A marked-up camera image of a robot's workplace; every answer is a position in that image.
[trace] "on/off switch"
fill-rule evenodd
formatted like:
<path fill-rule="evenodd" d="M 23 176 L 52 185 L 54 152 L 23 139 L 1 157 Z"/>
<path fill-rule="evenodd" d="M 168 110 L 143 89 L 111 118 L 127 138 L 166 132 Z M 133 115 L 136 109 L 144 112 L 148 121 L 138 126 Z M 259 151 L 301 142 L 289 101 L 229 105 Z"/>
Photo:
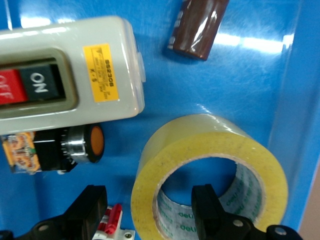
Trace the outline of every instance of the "on/off switch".
<path fill-rule="evenodd" d="M 0 70 L 0 105 L 27 101 L 27 94 L 16 69 Z"/>
<path fill-rule="evenodd" d="M 65 96 L 58 66 L 44 64 L 19 69 L 29 101 L 56 99 Z"/>

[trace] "yellow sticker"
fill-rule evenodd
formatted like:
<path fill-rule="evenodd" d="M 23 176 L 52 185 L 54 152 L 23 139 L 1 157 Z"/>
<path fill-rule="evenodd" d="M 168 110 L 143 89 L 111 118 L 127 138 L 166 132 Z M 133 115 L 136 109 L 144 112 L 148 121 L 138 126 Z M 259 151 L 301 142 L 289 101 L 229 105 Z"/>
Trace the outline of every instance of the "yellow sticker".
<path fill-rule="evenodd" d="M 84 46 L 92 93 L 96 103 L 119 99 L 109 44 Z"/>

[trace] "blue surface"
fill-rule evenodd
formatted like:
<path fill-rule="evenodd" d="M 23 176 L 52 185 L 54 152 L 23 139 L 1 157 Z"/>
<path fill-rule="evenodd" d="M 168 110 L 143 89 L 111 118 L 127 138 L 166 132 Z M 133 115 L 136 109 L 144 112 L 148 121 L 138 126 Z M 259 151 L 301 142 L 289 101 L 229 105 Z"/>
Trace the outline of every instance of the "blue surface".
<path fill-rule="evenodd" d="M 10 25 L 6 1 L 0 0 L 3 29 Z M 121 227 L 133 229 L 131 190 L 144 145 L 168 121 L 195 113 L 230 120 L 275 154 L 289 184 L 282 223 L 299 228 L 320 153 L 318 1 L 230 0 L 206 62 L 167 49 L 180 0 L 8 2 L 14 28 L 106 15 L 126 18 L 144 59 L 147 82 L 141 114 L 102 124 L 105 154 L 97 164 L 78 165 L 65 175 L 11 174 L 1 151 L 0 229 L 11 229 L 16 236 L 25 233 L 37 221 L 63 213 L 88 184 L 106 185 L 109 204 L 123 205 Z M 186 166 L 166 184 L 166 193 L 185 202 L 190 199 L 184 191 L 188 186 L 212 181 L 211 175 L 229 178 L 234 170 L 221 161 L 201 166 L 208 169 L 208 164 L 223 171 L 194 170 L 199 174 L 188 178 L 188 184 L 180 183 L 178 194 L 177 181 L 190 171 Z M 227 185 L 221 184 L 221 191 Z"/>

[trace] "black on button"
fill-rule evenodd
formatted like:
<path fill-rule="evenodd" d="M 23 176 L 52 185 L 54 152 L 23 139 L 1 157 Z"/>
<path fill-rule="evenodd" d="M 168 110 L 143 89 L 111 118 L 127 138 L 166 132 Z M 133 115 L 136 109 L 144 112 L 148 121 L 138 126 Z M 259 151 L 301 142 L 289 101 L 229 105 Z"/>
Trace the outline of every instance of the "black on button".
<path fill-rule="evenodd" d="M 44 64 L 19 69 L 29 101 L 64 98 L 59 69 L 56 64 Z"/>

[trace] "red lever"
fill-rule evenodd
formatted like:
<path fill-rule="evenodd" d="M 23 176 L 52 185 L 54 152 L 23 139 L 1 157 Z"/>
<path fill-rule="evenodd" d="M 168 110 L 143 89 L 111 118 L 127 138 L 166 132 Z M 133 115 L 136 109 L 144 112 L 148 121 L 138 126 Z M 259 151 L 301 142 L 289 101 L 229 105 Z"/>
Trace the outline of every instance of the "red lever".
<path fill-rule="evenodd" d="M 118 222 L 122 211 L 121 204 L 116 204 L 113 208 L 107 209 L 104 215 L 109 216 L 108 222 L 99 224 L 98 230 L 104 231 L 106 234 L 114 234 L 117 230 Z"/>

